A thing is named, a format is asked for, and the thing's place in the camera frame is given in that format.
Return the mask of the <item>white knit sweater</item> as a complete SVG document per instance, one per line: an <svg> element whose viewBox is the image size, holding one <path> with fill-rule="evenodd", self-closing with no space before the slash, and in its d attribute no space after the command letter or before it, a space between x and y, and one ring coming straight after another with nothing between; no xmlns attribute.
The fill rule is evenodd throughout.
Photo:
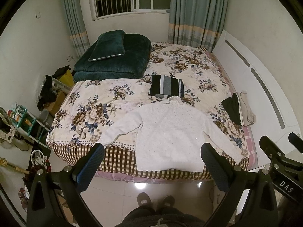
<svg viewBox="0 0 303 227"><path fill-rule="evenodd" d="M176 96L127 112L102 133L99 143L110 145L134 130L138 131L135 158L139 171L202 172L200 149L206 136L236 163L243 159L241 151L203 112Z"/></svg>

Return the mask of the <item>black clothes pile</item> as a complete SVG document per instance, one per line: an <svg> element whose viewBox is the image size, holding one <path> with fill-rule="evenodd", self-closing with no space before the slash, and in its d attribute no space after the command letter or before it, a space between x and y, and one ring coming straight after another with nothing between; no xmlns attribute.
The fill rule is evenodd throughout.
<svg viewBox="0 0 303 227"><path fill-rule="evenodd" d="M70 92L71 87L60 80L70 70L70 66L67 65L58 68L53 75L45 75L42 89L37 98L37 108L39 111L42 111L48 104L54 103L59 92L62 91L64 94Z"/></svg>

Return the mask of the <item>checkered bed sheet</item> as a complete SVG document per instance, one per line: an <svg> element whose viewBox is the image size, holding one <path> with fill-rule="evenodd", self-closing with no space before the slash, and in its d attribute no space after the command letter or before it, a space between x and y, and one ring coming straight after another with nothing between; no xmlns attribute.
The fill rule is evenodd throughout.
<svg viewBox="0 0 303 227"><path fill-rule="evenodd" d="M75 165L85 156L98 141L97 133L91 134L83 124L78 129L70 127L69 121L53 123L46 142L49 147L66 163ZM242 159L236 158L232 151L220 144L213 147L227 159L231 165L240 165L244 170L250 170L257 160L255 143L250 127L238 126L227 119L225 122L216 120L215 124L235 146L235 151L241 153ZM170 181L208 180L211 174L201 157L186 159L182 164L164 156L162 151L155 152L148 148L146 152L138 144L138 129L119 136L112 144L106 145L105 156L96 171L97 177L113 181L132 181L145 183L166 183Z"/></svg>

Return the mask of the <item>white bed headboard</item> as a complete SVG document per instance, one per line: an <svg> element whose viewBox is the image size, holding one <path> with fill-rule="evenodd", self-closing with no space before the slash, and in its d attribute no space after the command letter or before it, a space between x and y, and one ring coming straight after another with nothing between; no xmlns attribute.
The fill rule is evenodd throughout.
<svg viewBox="0 0 303 227"><path fill-rule="evenodd" d="M234 90L247 94L248 104L256 115L256 122L249 125L254 140L256 161L254 168L270 162L259 147L262 136L268 136L288 154L295 150L288 135L301 135L293 109L280 85L263 63L239 40L223 31L213 54L227 73Z"/></svg>

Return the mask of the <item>beige folded garment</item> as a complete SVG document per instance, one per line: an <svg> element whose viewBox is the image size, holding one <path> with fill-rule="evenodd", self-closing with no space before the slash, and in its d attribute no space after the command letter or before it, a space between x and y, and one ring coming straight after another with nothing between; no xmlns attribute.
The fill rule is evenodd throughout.
<svg viewBox="0 0 303 227"><path fill-rule="evenodd" d="M239 112L242 126L250 126L256 122L256 115L252 112L249 105L247 93L245 91L238 92Z"/></svg>

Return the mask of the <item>floral bed blanket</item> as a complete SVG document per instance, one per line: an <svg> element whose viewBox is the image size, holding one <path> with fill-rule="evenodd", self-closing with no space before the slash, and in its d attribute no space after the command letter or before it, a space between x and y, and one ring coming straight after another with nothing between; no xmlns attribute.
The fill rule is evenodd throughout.
<svg viewBox="0 0 303 227"><path fill-rule="evenodd" d="M142 78L78 82L56 113L54 122L69 121L73 129L83 124L91 134L101 137L127 112L169 99L148 94L152 76L156 74L183 80L181 101L203 112L213 123L230 120L221 102L231 92L217 64L198 48L154 43Z"/></svg>

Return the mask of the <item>right grey slipper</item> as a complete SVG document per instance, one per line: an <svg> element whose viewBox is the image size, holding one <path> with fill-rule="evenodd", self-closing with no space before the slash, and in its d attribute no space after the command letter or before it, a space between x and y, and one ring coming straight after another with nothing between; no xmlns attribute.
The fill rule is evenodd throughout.
<svg viewBox="0 0 303 227"><path fill-rule="evenodd" d="M175 199L172 195L166 196L159 204L159 208L173 207L175 205Z"/></svg>

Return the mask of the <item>grey slipper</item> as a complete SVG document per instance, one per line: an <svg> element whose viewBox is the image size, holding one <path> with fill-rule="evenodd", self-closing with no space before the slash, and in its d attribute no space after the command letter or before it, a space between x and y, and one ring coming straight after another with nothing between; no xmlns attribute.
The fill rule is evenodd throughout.
<svg viewBox="0 0 303 227"><path fill-rule="evenodd" d="M138 196L137 196L137 202L138 202L138 206L140 208L152 208L152 201L149 197L149 195L145 192L141 192Z"/></svg>
<svg viewBox="0 0 303 227"><path fill-rule="evenodd" d="M175 199L172 195L166 196L159 204L159 208L173 207L175 205Z"/></svg>

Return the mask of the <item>grey waste bin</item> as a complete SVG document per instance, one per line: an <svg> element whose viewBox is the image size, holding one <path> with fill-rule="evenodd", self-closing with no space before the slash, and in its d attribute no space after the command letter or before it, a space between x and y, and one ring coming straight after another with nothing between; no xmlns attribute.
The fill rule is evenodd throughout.
<svg viewBox="0 0 303 227"><path fill-rule="evenodd" d="M47 109L44 109L40 113L38 120L42 122L47 128L50 128L52 126L54 118L52 117L52 115L49 113Z"/></svg>

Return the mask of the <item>left grey slipper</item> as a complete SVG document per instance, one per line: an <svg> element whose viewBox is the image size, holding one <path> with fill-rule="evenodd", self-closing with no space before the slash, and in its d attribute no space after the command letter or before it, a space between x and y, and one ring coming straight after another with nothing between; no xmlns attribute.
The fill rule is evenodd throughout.
<svg viewBox="0 0 303 227"><path fill-rule="evenodd" d="M141 192L138 196L137 196L137 202L138 202L138 206L140 208L152 208L152 201L149 197L149 195L145 192Z"/></svg>

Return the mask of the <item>black folded garment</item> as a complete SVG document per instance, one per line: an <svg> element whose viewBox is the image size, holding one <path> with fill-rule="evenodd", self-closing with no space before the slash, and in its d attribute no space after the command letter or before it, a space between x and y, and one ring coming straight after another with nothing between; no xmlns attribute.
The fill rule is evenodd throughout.
<svg viewBox="0 0 303 227"><path fill-rule="evenodd" d="M229 115L230 120L235 124L242 126L239 100L237 94L233 93L231 97L224 99L221 104Z"/></svg>

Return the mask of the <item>cardboard box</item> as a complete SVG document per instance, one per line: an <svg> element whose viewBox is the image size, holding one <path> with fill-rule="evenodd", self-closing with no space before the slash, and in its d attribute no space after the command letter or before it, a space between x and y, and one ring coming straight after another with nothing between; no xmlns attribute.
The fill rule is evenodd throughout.
<svg viewBox="0 0 303 227"><path fill-rule="evenodd" d="M47 110L52 117L55 117L56 113L60 110L60 107L63 104L65 98L66 98L66 94L63 91L60 91L60 92L58 92L56 101L51 103L47 107Z"/></svg>

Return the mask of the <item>teal storage shelf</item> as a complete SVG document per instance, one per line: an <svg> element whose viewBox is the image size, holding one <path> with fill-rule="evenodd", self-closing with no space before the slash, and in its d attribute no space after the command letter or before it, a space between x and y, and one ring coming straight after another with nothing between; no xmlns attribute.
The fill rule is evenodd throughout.
<svg viewBox="0 0 303 227"><path fill-rule="evenodd" d="M31 143L37 143L50 149L46 144L49 128L30 113L27 108L16 104L16 107L9 109L7 114L12 124L17 129L17 132L19 132L24 138L29 140Z"/></svg>

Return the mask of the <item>yellow bag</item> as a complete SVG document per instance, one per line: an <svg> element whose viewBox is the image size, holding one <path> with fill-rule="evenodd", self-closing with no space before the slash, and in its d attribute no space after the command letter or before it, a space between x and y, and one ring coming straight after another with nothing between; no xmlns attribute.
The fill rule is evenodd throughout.
<svg viewBox="0 0 303 227"><path fill-rule="evenodd" d="M65 72L65 74L60 76L58 78L58 80L60 82L62 82L63 84L65 84L66 86L68 86L68 87L73 87L74 86L73 76L72 76L71 71L69 69Z"/></svg>

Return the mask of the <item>black grey striped folded sweater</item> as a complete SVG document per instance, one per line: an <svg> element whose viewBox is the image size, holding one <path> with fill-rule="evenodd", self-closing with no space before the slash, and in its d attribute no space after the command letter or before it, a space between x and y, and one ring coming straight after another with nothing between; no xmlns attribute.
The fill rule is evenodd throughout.
<svg viewBox="0 0 303 227"><path fill-rule="evenodd" d="M181 79L169 77L165 75L153 75L151 77L150 96L160 98L170 98L172 96L184 96L184 83Z"/></svg>

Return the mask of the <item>dark green folded duvet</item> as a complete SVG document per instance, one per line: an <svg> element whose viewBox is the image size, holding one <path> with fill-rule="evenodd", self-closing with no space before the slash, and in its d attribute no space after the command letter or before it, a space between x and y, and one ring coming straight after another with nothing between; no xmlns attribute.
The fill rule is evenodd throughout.
<svg viewBox="0 0 303 227"><path fill-rule="evenodd" d="M124 55L89 61L88 59L97 45L94 43L74 65L74 82L142 78L152 50L151 41L146 36L127 33L124 35L123 44Z"/></svg>

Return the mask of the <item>dark green pillow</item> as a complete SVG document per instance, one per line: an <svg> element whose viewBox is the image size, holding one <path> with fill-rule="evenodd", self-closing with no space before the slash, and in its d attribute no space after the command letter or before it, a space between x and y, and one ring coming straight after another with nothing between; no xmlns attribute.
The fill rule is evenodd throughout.
<svg viewBox="0 0 303 227"><path fill-rule="evenodd" d="M88 61L99 61L124 55L124 35L123 30L108 31L101 34Z"/></svg>

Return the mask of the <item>right green curtain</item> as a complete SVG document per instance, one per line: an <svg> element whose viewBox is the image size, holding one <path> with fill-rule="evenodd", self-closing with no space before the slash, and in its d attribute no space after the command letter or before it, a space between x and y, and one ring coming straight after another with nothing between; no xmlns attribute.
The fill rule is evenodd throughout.
<svg viewBox="0 0 303 227"><path fill-rule="evenodd" d="M170 0L171 44L212 52L224 28L228 0Z"/></svg>

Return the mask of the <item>green curtain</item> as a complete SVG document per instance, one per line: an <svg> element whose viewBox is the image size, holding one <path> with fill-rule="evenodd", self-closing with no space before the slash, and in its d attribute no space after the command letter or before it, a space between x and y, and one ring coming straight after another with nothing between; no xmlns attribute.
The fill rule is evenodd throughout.
<svg viewBox="0 0 303 227"><path fill-rule="evenodd" d="M72 47L81 58L90 47L80 0L61 0Z"/></svg>
<svg viewBox="0 0 303 227"><path fill-rule="evenodd" d="M170 0L171 44L212 52L224 28L228 0Z"/></svg>

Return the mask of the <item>left green curtain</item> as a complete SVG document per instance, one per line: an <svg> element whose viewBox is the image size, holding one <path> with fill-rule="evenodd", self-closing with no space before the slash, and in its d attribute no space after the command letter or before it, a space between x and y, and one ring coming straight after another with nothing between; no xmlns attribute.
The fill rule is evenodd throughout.
<svg viewBox="0 0 303 227"><path fill-rule="evenodd" d="M61 0L72 47L81 58L90 47L80 0Z"/></svg>

